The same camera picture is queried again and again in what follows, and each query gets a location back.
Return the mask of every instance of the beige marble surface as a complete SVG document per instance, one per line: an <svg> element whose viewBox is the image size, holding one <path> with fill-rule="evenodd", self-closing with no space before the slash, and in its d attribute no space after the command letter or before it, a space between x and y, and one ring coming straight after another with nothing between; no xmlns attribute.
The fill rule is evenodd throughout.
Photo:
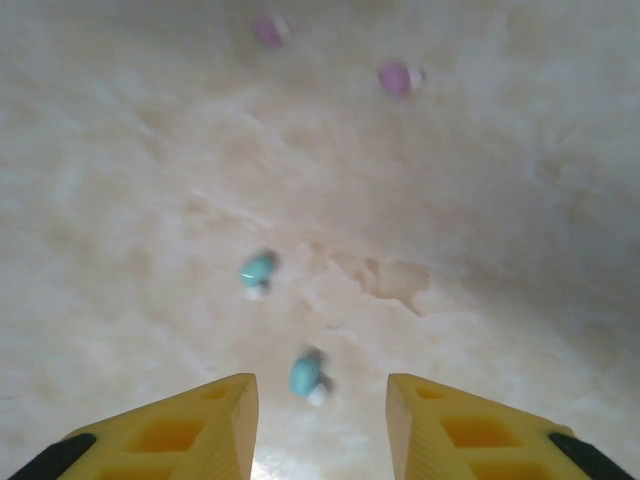
<svg viewBox="0 0 640 480"><path fill-rule="evenodd" d="M266 51L264 9L296 22ZM254 480L389 479L408 372L640 475L632 0L0 3L0 477L79 426L258 376ZM424 66L391 101L375 70ZM257 249L282 268L244 298ZM323 408L287 391L305 345Z"/></svg>

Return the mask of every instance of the pink game piece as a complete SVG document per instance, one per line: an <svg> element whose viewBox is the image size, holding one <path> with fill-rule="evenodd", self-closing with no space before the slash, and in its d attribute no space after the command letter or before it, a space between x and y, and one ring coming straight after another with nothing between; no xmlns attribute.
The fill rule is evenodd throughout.
<svg viewBox="0 0 640 480"><path fill-rule="evenodd" d="M426 74L422 69L409 69L400 62L388 62L378 70L378 80L385 91L393 96L405 96L424 83Z"/></svg>
<svg viewBox="0 0 640 480"><path fill-rule="evenodd" d="M262 15L252 25L258 39L268 47L280 47L291 35L286 20L280 15Z"/></svg>

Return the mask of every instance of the blue ball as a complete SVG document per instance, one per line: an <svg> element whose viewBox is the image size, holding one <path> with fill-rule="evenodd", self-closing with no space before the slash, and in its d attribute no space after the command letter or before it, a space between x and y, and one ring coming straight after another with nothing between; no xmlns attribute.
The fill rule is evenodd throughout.
<svg viewBox="0 0 640 480"><path fill-rule="evenodd" d="M245 287L258 287L269 281L276 265L271 255L260 255L249 260L240 270L240 281Z"/></svg>
<svg viewBox="0 0 640 480"><path fill-rule="evenodd" d="M313 358L299 359L289 375L289 389L300 397L308 397L320 382L320 365Z"/></svg>

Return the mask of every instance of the pink ball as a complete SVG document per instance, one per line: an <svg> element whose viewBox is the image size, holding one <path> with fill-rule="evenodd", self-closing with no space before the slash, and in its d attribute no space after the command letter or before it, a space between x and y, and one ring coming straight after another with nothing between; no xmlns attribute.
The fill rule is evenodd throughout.
<svg viewBox="0 0 640 480"><path fill-rule="evenodd" d="M388 62L378 70L378 80L387 93L404 96L415 90L425 81L426 75L421 69L410 70L400 62Z"/></svg>
<svg viewBox="0 0 640 480"><path fill-rule="evenodd" d="M280 15L263 15L252 26L258 39L268 47L280 47L289 37L289 25Z"/></svg>

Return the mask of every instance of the marble floor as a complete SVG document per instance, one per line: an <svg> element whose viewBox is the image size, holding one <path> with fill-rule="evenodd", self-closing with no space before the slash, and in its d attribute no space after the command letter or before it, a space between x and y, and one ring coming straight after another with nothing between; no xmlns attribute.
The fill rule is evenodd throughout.
<svg viewBox="0 0 640 480"><path fill-rule="evenodd" d="M639 22L632 0L1 2L0 477L244 371L254 480L390 479L391 372L640 475ZM405 99L378 84L394 58L427 74ZM252 302L237 271L265 247ZM308 345L321 408L287 390Z"/></svg>

